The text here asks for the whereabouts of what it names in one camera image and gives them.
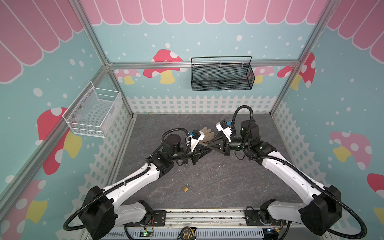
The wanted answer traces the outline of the brass padlock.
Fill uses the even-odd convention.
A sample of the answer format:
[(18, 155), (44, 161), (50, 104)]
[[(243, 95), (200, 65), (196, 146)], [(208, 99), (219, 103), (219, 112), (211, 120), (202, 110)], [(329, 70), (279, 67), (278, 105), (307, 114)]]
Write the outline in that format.
[(189, 185), (185, 185), (185, 186), (183, 187), (183, 191), (184, 191), (184, 192), (187, 192), (187, 191), (189, 190), (189, 187), (190, 187)]

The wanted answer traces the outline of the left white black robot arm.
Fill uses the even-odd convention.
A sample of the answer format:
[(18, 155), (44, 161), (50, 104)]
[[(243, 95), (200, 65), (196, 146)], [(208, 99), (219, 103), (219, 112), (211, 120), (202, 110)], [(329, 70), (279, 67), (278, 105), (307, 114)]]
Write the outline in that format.
[(161, 144), (145, 159), (145, 164), (124, 179), (99, 188), (91, 188), (82, 206), (63, 224), (65, 231), (85, 229), (94, 240), (100, 240), (114, 227), (129, 223), (147, 226), (153, 218), (153, 209), (145, 201), (138, 201), (127, 207), (123, 203), (146, 185), (155, 182), (181, 161), (196, 164), (210, 153), (206, 143), (215, 134), (208, 128), (194, 130), (175, 128), (162, 135)]

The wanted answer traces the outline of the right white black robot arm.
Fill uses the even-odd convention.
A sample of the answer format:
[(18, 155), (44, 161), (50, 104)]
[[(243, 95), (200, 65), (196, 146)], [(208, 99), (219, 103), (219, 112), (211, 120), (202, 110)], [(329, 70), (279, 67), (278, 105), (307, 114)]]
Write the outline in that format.
[[(218, 135), (207, 143), (208, 148), (230, 156), (231, 152), (244, 153), (250, 161), (274, 173), (284, 181), (302, 200), (302, 203), (286, 203), (270, 199), (260, 206), (259, 220), (270, 225), (277, 220), (288, 224), (304, 225), (313, 234), (326, 232), (350, 240), (364, 238), (368, 229), (361, 217), (342, 202), (341, 192), (334, 186), (325, 186), (299, 170), (271, 144), (262, 141), (259, 127), (250, 106), (242, 105), (235, 110), (231, 121), (216, 124)], [(343, 211), (349, 213), (360, 225), (356, 234), (332, 230)]]

